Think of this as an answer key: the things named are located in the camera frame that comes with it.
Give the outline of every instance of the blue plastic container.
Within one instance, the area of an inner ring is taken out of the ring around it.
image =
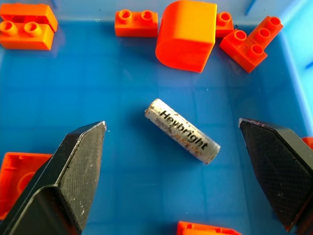
[[[282,19],[268,58],[251,74],[220,50],[220,41],[203,73],[192,73],[163,66],[156,39],[115,37],[115,11],[150,9],[161,17],[170,2],[44,0],[60,23],[52,50],[0,49],[0,160],[8,151],[53,153],[69,131],[105,120],[101,175],[84,234],[175,235],[184,220],[283,235],[238,119],[313,135],[313,1],[213,1],[247,33],[267,15]],[[210,165],[144,117],[156,98],[221,145]]]

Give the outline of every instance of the blue container floor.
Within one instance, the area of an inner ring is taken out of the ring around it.
[[[175,235],[179,220],[285,234],[258,185],[240,117],[306,136],[279,37],[251,74],[217,45],[203,73],[168,68],[155,39],[117,38],[113,23],[60,22],[52,51],[8,50],[0,69],[0,160],[53,153],[71,130],[105,120],[101,174],[86,235]],[[221,145],[203,165],[144,117],[156,98]]]

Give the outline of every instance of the battery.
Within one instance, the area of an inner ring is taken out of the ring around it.
[[[209,164],[220,151],[216,142],[160,99],[152,102],[145,117],[205,164]]]

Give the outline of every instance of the aa battery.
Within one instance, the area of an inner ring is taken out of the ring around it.
[[[205,164],[209,164],[221,148],[160,99],[152,102],[145,117]]]

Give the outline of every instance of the orange toy block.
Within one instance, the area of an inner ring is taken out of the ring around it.
[[[14,23],[48,24],[53,32],[56,32],[58,27],[50,6],[45,4],[4,3],[0,7],[0,16],[4,21]]]
[[[216,15],[216,38],[223,38],[234,30],[231,15],[228,12],[221,12]]]
[[[177,227],[177,235],[241,235],[241,234],[233,229],[226,229],[210,225],[180,221]]]
[[[305,137],[302,140],[313,150],[313,137]]]
[[[149,10],[116,12],[115,34],[119,37],[157,37],[157,13]]]
[[[202,72],[215,44],[217,5],[180,0],[166,7],[156,57],[171,68]]]
[[[237,29],[223,38],[220,48],[247,72],[254,70],[268,56],[260,45]]]
[[[48,24],[0,23],[0,44],[6,49],[50,50],[53,36]]]
[[[279,18],[267,16],[248,38],[265,49],[283,27]]]
[[[0,220],[4,220],[35,172],[52,154],[6,153],[0,171]]]

